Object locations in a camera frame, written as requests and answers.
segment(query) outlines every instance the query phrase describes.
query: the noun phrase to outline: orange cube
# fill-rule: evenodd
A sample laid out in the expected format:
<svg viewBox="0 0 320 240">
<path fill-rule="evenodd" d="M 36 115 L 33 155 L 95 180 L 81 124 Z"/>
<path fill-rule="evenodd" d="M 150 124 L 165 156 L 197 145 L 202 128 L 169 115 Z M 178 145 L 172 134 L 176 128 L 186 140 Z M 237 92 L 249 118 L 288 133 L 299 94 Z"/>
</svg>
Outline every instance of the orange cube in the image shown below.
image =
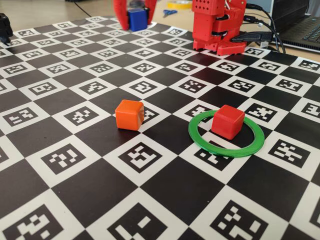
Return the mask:
<svg viewBox="0 0 320 240">
<path fill-rule="evenodd" d="M 122 100 L 115 109 L 116 126 L 119 129 L 137 131 L 144 118 L 144 104 L 140 101 Z"/>
</svg>

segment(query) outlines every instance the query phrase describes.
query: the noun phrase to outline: scissors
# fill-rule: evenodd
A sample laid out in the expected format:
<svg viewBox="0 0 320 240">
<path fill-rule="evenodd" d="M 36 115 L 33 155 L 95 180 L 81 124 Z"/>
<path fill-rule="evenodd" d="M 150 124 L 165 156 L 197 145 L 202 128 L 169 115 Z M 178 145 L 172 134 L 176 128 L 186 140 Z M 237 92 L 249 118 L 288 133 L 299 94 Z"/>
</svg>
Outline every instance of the scissors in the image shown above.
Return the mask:
<svg viewBox="0 0 320 240">
<path fill-rule="evenodd" d="M 166 17 L 166 16 L 169 16 L 169 15 L 171 15 L 171 14 L 176 14 L 178 11 L 177 10 L 163 10 L 163 13 L 164 13 L 164 18 Z"/>
</svg>

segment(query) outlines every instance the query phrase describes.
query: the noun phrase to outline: green plastic ring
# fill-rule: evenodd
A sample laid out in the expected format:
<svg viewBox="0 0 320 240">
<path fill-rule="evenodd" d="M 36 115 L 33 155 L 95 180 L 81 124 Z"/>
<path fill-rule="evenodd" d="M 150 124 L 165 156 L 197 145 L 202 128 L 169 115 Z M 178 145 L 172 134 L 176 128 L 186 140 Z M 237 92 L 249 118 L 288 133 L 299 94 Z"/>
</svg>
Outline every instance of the green plastic ring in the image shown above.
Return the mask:
<svg viewBox="0 0 320 240">
<path fill-rule="evenodd" d="M 256 124 L 254 121 L 252 121 L 247 117 L 244 118 L 244 123 L 248 125 L 248 127 L 253 131 L 253 135 L 254 135 L 254 140 L 249 146 L 246 146 L 241 149 L 226 149 L 226 148 L 221 148 L 221 147 L 212 145 L 211 143 L 204 140 L 198 131 L 198 124 L 203 119 L 214 116 L 215 113 L 216 113 L 215 110 L 202 112 L 197 116 L 195 116 L 194 118 L 192 118 L 189 123 L 188 130 L 189 130 L 190 137 L 199 147 L 203 148 L 209 153 L 225 156 L 225 157 L 232 157 L 232 158 L 246 157 L 246 156 L 255 154 L 262 148 L 262 146 L 265 143 L 264 132 L 262 131 L 262 129 L 259 127 L 258 124 Z"/>
</svg>

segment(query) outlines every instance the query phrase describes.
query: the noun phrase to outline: blue block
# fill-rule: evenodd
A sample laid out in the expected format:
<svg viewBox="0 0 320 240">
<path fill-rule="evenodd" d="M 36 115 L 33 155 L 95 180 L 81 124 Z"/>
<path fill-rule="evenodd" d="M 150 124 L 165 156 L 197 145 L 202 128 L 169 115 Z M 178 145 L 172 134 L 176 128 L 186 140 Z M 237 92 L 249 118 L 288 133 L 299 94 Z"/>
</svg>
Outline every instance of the blue block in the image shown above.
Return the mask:
<svg viewBox="0 0 320 240">
<path fill-rule="evenodd" d="M 131 31 L 139 31 L 147 28 L 148 18 L 147 11 L 141 8 L 134 8 L 128 10 L 129 26 Z"/>
</svg>

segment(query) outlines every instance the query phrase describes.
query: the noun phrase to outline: yellow tape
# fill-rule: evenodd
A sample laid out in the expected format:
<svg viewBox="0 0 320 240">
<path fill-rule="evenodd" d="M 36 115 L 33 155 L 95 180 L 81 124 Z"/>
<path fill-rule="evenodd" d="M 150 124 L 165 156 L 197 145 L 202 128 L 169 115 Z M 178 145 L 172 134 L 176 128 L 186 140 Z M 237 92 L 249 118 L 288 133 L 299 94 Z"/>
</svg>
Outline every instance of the yellow tape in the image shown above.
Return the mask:
<svg viewBox="0 0 320 240">
<path fill-rule="evenodd" d="M 188 0 L 177 0 L 169 1 L 167 7 L 170 9 L 190 9 L 192 7 L 192 1 Z"/>
</svg>

